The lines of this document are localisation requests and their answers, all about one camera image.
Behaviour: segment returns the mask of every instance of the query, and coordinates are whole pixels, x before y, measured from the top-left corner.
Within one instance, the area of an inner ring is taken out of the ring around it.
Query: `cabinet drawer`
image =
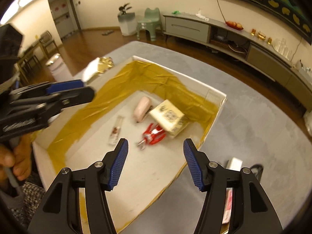
[[[285,86],[288,80],[291,78],[292,72],[287,67],[285,67],[284,64],[276,60],[274,57],[272,57],[272,55],[262,51],[254,45],[250,46],[247,62],[272,77],[282,86]]]
[[[291,76],[285,88],[289,90],[310,112],[312,110],[312,92],[296,76]]]
[[[209,25],[182,18],[166,17],[166,32],[207,43]]]

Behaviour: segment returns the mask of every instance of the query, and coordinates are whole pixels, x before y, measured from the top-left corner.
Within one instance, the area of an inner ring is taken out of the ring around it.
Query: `small box with qr code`
[[[189,119],[169,100],[165,100],[150,111],[150,115],[171,137],[180,133],[189,122]]]

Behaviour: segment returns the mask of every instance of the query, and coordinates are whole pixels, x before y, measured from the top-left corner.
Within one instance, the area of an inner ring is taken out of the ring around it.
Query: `drawer handle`
[[[198,30],[198,29],[194,29],[194,28],[187,27],[187,26],[179,26],[179,25],[171,25],[171,26],[172,26],[172,27],[177,27],[177,28],[186,28],[186,29],[191,29],[191,30],[195,30],[195,31],[200,32],[200,30]]]

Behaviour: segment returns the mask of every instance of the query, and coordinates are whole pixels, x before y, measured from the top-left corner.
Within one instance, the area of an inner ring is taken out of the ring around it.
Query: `wooden floor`
[[[119,30],[115,30],[108,36],[102,36],[102,32],[103,30],[83,31],[63,41],[60,53],[73,75],[83,70],[96,57],[104,56],[116,48],[136,40],[136,36],[122,36]],[[140,38],[141,42],[168,48],[208,63],[246,83],[285,112],[312,142],[302,118],[305,109],[280,85],[260,72],[241,62],[235,62],[225,54],[212,54],[207,47],[191,41],[170,37],[165,42],[164,36],[158,34],[156,41],[151,42],[149,36],[143,31],[141,31]],[[31,84],[45,81],[54,81],[54,79],[49,70],[43,66],[41,70],[35,71],[31,78]]]

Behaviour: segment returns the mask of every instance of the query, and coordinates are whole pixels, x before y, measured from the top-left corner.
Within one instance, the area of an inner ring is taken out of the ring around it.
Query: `hand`
[[[21,136],[19,145],[12,151],[0,144],[0,187],[7,186],[7,175],[3,167],[13,167],[13,174],[18,180],[26,179],[32,171],[30,135]]]

